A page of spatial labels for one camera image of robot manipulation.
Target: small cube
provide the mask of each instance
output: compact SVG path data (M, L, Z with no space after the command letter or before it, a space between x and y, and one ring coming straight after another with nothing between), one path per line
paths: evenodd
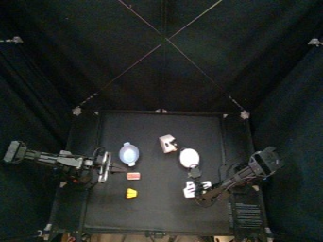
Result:
M129 172L127 173L129 180L141 180L141 173L139 172Z
M138 197L138 191L135 189L127 189L127 199L135 199Z

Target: small box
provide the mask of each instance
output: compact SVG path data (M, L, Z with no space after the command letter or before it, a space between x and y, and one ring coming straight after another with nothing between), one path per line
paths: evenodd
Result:
M165 153L177 151L175 138L170 134L159 137L159 141L161 141L161 145L162 145Z
M127 173L129 180L141 180L141 173L139 172L129 172Z

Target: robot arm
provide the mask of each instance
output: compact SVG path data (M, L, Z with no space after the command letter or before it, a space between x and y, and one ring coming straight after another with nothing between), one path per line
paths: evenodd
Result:
M23 142L12 141L4 161L8 164L19 164L23 160L60 168L67 182L73 181L85 186L91 183L90 187L98 182L106 182L113 167L111 153L103 149L97 150L94 157L74 155L66 150L59 154L51 154L31 150Z
M251 156L247 167L221 183L205 188L203 183L195 181L197 202L202 206L211 206L222 196L229 195L230 189L246 184L246 182L267 178L283 167L283 165L285 162L281 160L275 152L275 147L267 147L263 151L257 152Z

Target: yellow object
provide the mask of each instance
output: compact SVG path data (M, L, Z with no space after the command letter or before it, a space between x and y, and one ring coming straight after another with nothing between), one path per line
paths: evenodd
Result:
M131 188L129 188L127 189L127 198L129 199L134 199L134 198L137 198L137 196L138 196L138 191L131 189Z

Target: red object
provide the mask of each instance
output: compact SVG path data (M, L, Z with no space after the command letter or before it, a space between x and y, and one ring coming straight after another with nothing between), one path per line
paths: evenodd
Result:
M141 180L141 173L139 172L129 172L127 173L129 180Z
M77 238L75 237L68 237L67 242L77 242Z

